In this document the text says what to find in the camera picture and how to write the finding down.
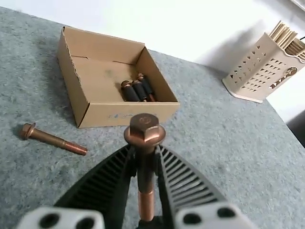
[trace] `bolt thread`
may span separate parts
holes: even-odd
[[[73,152],[73,153],[76,153],[76,154],[79,154],[79,155],[86,155],[87,154],[87,151],[88,149],[85,148],[85,147],[82,147],[78,144],[75,144],[75,143],[72,143],[72,142],[65,142],[65,149],[66,150],[69,150],[70,152]]]

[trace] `chopstick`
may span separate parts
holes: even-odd
[[[294,38],[297,36],[297,33],[290,30],[290,28],[282,21],[279,21],[269,36],[275,43],[277,43],[279,47],[285,49],[294,40]]]
[[[297,32],[292,31],[282,21],[279,21],[269,34],[269,37],[287,54],[305,61],[305,44],[296,36]]]

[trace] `bolt head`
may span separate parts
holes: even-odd
[[[130,120],[130,136],[143,142],[159,138],[159,119],[152,114],[137,114]]]
[[[32,134],[34,128],[35,128],[35,123],[33,124],[25,123],[20,131],[20,136],[23,139],[28,139]]]

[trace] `table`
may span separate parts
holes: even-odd
[[[125,145],[125,127],[77,129],[56,51],[62,25],[0,8],[0,225],[12,228],[27,211],[52,205],[72,184]],[[260,228],[305,227],[305,150],[271,105],[236,99],[224,73],[151,51],[181,102],[164,123],[164,146],[207,176]],[[20,125],[89,148],[74,155],[18,137]],[[138,223],[136,180],[124,228]],[[156,214],[161,213],[156,203]]]

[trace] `bolt shank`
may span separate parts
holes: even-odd
[[[32,134],[31,134],[31,137],[35,138],[37,140],[40,140],[42,142],[48,143],[50,145],[63,148],[63,149],[65,148],[65,145],[66,145],[65,140],[63,140],[59,137],[50,135],[50,134],[48,134],[44,131],[41,131],[39,129],[34,129]]]

